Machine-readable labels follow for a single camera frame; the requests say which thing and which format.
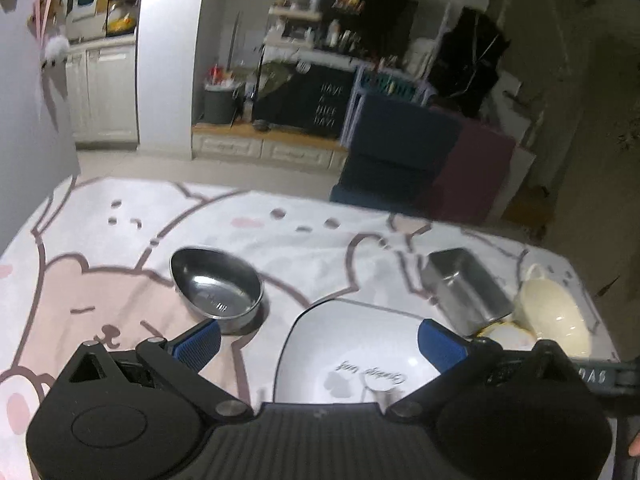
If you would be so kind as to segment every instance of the gray trash bin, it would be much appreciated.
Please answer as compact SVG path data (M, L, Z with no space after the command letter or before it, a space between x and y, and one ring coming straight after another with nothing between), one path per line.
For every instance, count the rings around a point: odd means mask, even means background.
M231 124L236 112L242 105L242 89L240 84L223 87L205 85L204 87L204 120L210 124Z

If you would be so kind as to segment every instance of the drawer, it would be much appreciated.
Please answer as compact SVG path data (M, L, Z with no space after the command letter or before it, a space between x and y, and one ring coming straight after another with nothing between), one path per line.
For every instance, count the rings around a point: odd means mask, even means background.
M347 155L348 153L345 152L334 152L329 164L329 170L335 171L335 173L342 173L344 163L347 161Z
M259 158L262 151L262 141L257 139L211 135L202 137L202 153Z
M331 154L330 150L291 146L290 144L270 140L265 140L262 146L262 158L302 164L320 170L326 170L329 167Z

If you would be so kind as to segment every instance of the floor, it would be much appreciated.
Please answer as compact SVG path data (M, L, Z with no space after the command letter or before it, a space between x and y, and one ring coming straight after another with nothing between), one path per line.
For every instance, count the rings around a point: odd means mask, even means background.
M327 200L338 182L337 174L303 173L207 158L178 160L136 152L82 150L78 151L78 159L81 180L97 176L147 178L255 189L318 200Z

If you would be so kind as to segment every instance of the cartoon tablecloth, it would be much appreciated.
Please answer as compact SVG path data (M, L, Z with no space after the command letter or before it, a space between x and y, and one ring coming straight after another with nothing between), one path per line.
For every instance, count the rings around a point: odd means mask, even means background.
M419 270L432 251L471 250L513 297L534 263L574 297L593 335L593 357L618 357L591 299L560 256L504 238L386 212L144 180L63 182L0 258L0 480L37 478L24 445L28 423L85 340L130 349L174 338L200 321L174 290L172 253L229 251L265 283L268 315L225 336L201 372L254 407L271 400L296 318L327 298L363 301L449 326Z

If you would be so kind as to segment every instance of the rectangular metal container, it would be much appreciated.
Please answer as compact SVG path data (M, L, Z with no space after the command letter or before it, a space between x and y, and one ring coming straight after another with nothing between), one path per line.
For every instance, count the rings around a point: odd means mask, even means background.
M424 287L436 294L443 314L462 336L471 337L513 313L513 303L466 249L431 253L421 279Z

